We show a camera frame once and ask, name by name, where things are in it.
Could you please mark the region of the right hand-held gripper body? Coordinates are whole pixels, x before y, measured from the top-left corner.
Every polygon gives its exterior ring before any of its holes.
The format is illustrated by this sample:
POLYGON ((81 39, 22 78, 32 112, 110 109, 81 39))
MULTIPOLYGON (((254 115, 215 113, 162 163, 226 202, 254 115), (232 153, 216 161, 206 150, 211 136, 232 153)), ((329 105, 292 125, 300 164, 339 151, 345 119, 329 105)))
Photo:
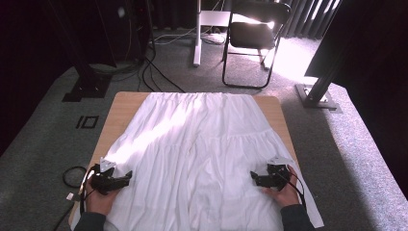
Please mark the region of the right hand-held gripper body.
POLYGON ((274 157, 267 161, 267 188, 281 191, 290 182, 288 165, 293 161, 285 157, 274 157))

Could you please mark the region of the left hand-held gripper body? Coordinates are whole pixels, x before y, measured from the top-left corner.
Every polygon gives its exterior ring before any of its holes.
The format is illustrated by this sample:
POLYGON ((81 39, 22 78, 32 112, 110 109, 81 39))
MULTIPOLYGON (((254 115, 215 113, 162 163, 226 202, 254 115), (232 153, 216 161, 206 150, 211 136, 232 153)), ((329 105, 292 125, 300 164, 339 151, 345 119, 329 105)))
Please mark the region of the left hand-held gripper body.
POLYGON ((115 162, 111 162, 101 158, 98 164, 95 164, 93 169, 92 187, 102 194, 119 190, 116 188, 116 182, 126 181, 126 177, 113 177, 115 171, 115 162))

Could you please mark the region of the white skirt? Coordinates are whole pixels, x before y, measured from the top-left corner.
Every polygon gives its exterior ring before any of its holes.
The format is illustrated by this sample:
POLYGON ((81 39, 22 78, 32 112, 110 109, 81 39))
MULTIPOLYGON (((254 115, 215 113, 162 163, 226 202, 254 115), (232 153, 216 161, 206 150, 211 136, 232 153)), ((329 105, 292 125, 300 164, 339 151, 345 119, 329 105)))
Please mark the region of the white skirt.
POLYGON ((284 231, 282 207, 250 176, 274 157, 291 155, 252 96, 151 93, 105 157, 133 176, 104 231, 284 231))

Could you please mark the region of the person's left hand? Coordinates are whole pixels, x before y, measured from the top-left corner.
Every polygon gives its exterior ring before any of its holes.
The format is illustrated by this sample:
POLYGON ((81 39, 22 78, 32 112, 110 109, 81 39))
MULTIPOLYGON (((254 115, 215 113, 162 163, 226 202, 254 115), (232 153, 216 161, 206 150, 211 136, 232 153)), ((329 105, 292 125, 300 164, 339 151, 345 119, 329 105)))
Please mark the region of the person's left hand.
POLYGON ((107 216, 113 208, 119 190, 102 194, 92 187, 92 178, 93 176, 88 179, 86 184, 86 211, 107 216))

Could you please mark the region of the person's right hand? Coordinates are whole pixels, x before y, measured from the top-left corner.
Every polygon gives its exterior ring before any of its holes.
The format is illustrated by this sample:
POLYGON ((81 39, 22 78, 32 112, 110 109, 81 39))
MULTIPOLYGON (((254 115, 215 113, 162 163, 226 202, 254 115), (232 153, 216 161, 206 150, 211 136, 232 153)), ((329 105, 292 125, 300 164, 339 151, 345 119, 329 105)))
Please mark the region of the person's right hand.
POLYGON ((270 188, 262 188, 262 192, 273 198, 280 207, 299 204, 298 192, 296 190, 296 173, 291 166, 288 166, 288 169, 291 173, 290 182, 281 191, 275 191, 270 188))

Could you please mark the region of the black stand with grey base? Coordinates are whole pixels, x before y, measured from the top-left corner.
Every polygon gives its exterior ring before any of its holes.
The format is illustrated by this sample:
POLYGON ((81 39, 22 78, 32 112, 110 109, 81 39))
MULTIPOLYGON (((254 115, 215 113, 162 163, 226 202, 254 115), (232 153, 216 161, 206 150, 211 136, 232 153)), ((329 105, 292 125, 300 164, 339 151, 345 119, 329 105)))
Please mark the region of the black stand with grey base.
POLYGON ((329 62, 330 56, 325 55, 325 51, 326 43, 322 40, 305 71, 305 76, 307 78, 316 78, 316 82, 313 85, 296 84, 295 89, 304 108, 336 111, 338 106, 328 92, 334 76, 329 62))

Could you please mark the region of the black metal stand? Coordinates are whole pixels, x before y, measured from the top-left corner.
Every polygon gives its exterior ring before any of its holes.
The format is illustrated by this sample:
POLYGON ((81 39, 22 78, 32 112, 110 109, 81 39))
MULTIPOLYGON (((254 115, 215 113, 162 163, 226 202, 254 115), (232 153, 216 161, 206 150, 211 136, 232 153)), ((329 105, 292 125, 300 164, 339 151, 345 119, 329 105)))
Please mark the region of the black metal stand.
POLYGON ((110 75, 97 74, 89 65, 82 45, 74 32, 61 0, 45 0, 44 6, 64 51, 79 77, 63 102, 80 102, 83 98, 104 98, 111 83, 110 75))

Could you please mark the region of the black monitor panel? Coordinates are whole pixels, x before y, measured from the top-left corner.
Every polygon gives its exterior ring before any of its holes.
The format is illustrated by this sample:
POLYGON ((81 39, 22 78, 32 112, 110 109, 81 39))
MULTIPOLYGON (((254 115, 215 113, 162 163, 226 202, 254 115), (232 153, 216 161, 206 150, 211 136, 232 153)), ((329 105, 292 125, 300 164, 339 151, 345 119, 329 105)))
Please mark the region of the black monitor panel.
POLYGON ((342 0, 307 73, 345 87, 408 77, 408 0, 342 0))

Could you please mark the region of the black folding chair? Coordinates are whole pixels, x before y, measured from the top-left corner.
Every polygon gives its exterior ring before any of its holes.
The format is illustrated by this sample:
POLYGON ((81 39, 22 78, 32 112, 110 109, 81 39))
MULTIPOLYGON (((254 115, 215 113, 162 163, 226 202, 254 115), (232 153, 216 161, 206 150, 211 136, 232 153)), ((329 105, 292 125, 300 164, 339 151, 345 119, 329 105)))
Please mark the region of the black folding chair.
POLYGON ((261 90, 271 79, 275 57, 282 38, 282 32, 292 14, 287 3, 274 1, 246 0, 235 5, 229 15, 226 41, 222 54, 221 81, 232 88, 261 90), (227 62, 230 47, 257 50, 256 57, 268 68, 268 77, 260 86, 239 85, 227 82, 227 62))

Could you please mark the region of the white desk leg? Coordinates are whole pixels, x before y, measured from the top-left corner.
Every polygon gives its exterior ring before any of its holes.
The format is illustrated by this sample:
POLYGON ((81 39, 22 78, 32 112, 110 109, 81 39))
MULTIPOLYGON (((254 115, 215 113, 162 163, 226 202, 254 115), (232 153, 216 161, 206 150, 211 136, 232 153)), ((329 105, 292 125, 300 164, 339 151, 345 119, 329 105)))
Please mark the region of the white desk leg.
POLYGON ((224 11, 206 11, 201 9, 202 0, 196 0, 196 35, 195 45, 193 53, 192 64, 195 67, 201 64, 201 51, 202 51, 202 39, 201 39, 201 27, 202 26, 217 26, 227 27, 229 20, 229 12, 224 11))

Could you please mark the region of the dark curtain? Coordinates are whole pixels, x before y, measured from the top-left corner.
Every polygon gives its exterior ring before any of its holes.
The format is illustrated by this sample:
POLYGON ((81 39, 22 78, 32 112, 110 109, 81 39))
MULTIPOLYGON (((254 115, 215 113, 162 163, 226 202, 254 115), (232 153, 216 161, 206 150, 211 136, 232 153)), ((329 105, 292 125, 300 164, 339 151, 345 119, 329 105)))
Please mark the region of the dark curtain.
POLYGON ((342 0, 279 0, 292 9, 284 38, 323 39, 342 0))

